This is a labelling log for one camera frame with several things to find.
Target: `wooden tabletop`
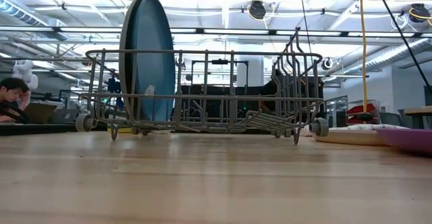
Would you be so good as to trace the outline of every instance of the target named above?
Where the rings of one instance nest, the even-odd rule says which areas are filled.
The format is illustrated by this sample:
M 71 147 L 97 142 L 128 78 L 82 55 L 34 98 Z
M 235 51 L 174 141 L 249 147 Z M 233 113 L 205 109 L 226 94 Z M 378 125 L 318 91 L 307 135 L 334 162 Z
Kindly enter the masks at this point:
M 430 223 L 432 160 L 256 135 L 0 138 L 0 223 Z
M 404 113 L 407 114 L 407 115 L 432 114 L 432 106 L 425 106 L 425 107 L 419 107 L 419 108 L 404 109 Z

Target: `wire dish rack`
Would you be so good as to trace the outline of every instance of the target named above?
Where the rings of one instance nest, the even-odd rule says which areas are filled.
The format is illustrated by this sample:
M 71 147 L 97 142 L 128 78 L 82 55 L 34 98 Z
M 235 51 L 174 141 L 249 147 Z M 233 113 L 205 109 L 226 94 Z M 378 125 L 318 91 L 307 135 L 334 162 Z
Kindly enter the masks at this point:
M 298 31 L 290 37 L 285 49 L 279 53 L 273 52 L 244 52 L 244 51 L 182 51 L 182 50 L 91 50 L 86 56 L 93 61 L 90 72 L 89 92 L 80 94 L 80 97 L 87 99 L 87 107 L 90 114 L 79 115 L 76 120 L 76 128 L 79 132 L 88 132 L 96 126 L 98 121 L 105 122 L 111 126 L 111 137 L 117 138 L 119 127 L 131 127 L 134 134 L 147 135 L 154 130 L 188 130 L 195 132 L 213 132 L 213 133 L 240 133 L 245 132 L 248 128 L 257 128 L 271 132 L 275 137 L 281 135 L 285 137 L 294 136 L 295 144 L 298 143 L 300 131 L 308 126 L 312 133 L 319 136 L 326 136 L 329 126 L 325 119 L 315 118 L 319 111 L 319 105 L 323 99 L 318 97 L 308 97 L 310 95 L 310 80 L 313 80 L 313 95 L 319 94 L 319 78 L 317 65 L 322 60 L 322 56 L 316 53 L 305 53 L 299 45 Z M 108 53 L 171 53 L 177 55 L 179 61 L 182 61 L 184 55 L 204 55 L 205 70 L 204 84 L 200 94 L 183 94 L 181 89 L 182 63 L 177 64 L 177 91 L 174 95 L 161 95 L 155 93 L 135 92 L 132 87 L 130 94 L 103 93 L 103 74 L 105 69 L 105 56 Z M 101 60 L 97 60 L 96 54 L 101 55 Z M 230 83 L 227 95 L 211 95 L 207 93 L 208 75 L 209 75 L 209 55 L 228 55 L 230 66 Z M 276 93 L 272 95 L 236 95 L 234 87 L 234 64 L 235 55 L 262 55 L 277 56 L 277 61 L 272 66 L 272 80 L 276 84 Z M 276 76 L 275 71 L 282 73 Z M 132 85 L 136 83 L 136 67 L 133 69 Z M 98 75 L 99 83 L 96 92 L 93 90 L 94 78 Z M 130 102 L 127 107 L 126 117 L 116 117 L 117 110 L 108 102 L 112 98 L 123 97 L 125 102 Z M 134 107 L 133 104 L 141 105 L 142 100 L 174 100 L 173 115 L 169 121 L 155 121 L 143 119 L 140 108 Z M 219 105 L 219 117 L 208 117 L 207 102 L 216 102 Z M 261 103 L 273 101 L 275 103 L 274 113 L 265 113 L 260 110 Z M 256 110 L 248 110 L 242 116 L 238 114 L 239 102 L 255 102 L 258 104 Z M 189 108 L 194 107 L 198 115 L 192 117 Z M 111 116 L 106 114 L 110 109 Z

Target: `ceiling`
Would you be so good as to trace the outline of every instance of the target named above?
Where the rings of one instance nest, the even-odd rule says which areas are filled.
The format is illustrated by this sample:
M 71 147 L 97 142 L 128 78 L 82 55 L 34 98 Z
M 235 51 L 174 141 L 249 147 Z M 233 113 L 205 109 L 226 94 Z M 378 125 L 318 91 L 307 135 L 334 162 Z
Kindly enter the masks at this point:
M 8 0 L 26 10 L 32 16 L 40 19 L 48 26 L 109 26 L 121 27 L 125 12 L 132 0 Z M 361 30 L 358 0 L 260 0 L 267 10 L 267 24 L 251 19 L 247 13 L 252 0 L 160 0 L 165 8 L 169 25 L 172 28 L 239 28 L 239 29 L 266 29 L 293 30 L 295 27 L 309 30 Z M 413 3 L 424 3 L 425 7 L 432 10 L 432 0 L 386 0 L 394 14 L 399 14 L 403 9 L 408 10 Z M 394 31 L 391 18 L 382 0 L 364 0 L 365 28 L 368 32 Z M 5 25 L 27 24 L 20 20 L 0 12 L 0 22 Z M 430 29 L 427 22 L 416 24 L 399 20 L 404 31 L 425 31 Z M 56 41 L 53 38 L 44 37 L 38 33 L 0 31 L 0 43 L 7 45 L 8 49 L 2 49 L 2 53 L 11 57 L 43 56 L 38 48 L 31 48 L 15 40 L 15 36 L 21 40 L 38 46 L 45 51 L 56 53 L 59 51 L 64 59 L 81 58 L 85 52 L 91 49 L 117 49 L 119 34 L 69 34 L 67 40 Z M 230 48 L 244 49 L 249 44 L 261 44 L 263 51 L 281 51 L 285 44 L 284 37 L 247 36 L 247 35 L 204 35 L 204 34 L 179 34 L 175 35 L 176 49 L 207 49 L 209 47 L 220 50 Z M 347 38 L 319 38 L 311 37 L 310 46 L 313 53 L 319 53 L 334 61 L 349 57 L 361 59 L 361 39 Z M 308 41 L 301 40 L 302 48 L 309 51 Z M 399 45 L 399 38 L 368 39 L 370 51 L 382 49 L 388 45 Z M 40 63 L 41 67 L 47 67 L 46 63 Z M 88 69 L 81 63 L 62 62 L 56 63 L 56 68 L 62 69 Z M 109 68 L 118 69 L 117 63 L 108 63 Z M 224 70 L 223 66 L 214 70 Z M 88 75 L 76 75 L 81 79 L 88 79 Z

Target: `blue tray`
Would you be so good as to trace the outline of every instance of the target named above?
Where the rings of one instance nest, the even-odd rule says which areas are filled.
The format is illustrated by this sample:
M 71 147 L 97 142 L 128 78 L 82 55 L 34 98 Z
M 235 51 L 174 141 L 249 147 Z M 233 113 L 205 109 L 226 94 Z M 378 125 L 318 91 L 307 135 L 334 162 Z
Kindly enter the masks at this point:
M 121 31 L 120 49 L 173 49 L 168 19 L 158 0 L 134 0 L 128 9 Z M 155 94 L 174 95 L 176 82 L 174 54 L 120 53 L 119 74 L 123 93 L 132 91 L 132 74 L 135 67 L 137 69 L 134 85 L 136 94 L 144 94 L 149 86 L 154 86 Z M 125 99 L 128 112 L 131 111 L 131 100 Z M 134 100 L 134 111 L 136 111 L 138 100 Z M 139 107 L 141 107 L 139 119 L 168 121 L 173 109 L 173 99 L 142 99 Z

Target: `dark hair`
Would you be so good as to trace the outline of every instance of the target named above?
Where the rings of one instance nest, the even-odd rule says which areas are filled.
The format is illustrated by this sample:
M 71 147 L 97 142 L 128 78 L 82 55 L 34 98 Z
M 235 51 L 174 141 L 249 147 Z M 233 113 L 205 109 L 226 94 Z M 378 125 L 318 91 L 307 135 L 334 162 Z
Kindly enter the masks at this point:
M 275 73 L 274 73 L 274 76 L 282 76 L 282 73 L 281 73 L 281 71 L 280 71 L 280 70 L 278 70 L 278 69 L 275 69 Z
M 0 82 L 0 88 L 6 87 L 6 90 L 21 89 L 22 92 L 29 91 L 25 81 L 19 78 L 5 78 Z

